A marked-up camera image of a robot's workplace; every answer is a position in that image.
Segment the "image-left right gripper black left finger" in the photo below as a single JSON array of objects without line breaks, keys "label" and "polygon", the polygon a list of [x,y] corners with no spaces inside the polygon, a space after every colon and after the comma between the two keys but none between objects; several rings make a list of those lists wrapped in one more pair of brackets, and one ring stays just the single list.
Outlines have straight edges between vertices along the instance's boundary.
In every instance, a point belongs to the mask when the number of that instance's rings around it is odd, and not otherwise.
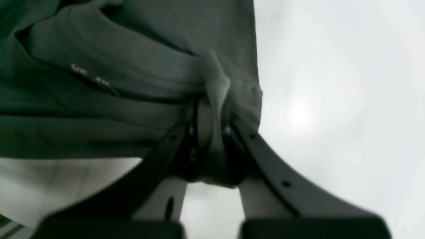
[{"label": "image-left right gripper black left finger", "polygon": [[34,239],[184,239],[188,183],[199,174],[196,100],[143,161],[101,192],[48,216]]}]

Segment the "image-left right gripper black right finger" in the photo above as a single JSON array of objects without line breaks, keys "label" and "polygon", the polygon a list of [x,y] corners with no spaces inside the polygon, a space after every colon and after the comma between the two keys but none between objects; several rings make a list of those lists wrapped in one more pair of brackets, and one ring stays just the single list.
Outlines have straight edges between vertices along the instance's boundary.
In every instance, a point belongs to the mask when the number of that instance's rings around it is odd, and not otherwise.
[{"label": "image-left right gripper black right finger", "polygon": [[384,220],[325,191],[233,116],[223,139],[245,220],[240,239],[390,239]]}]

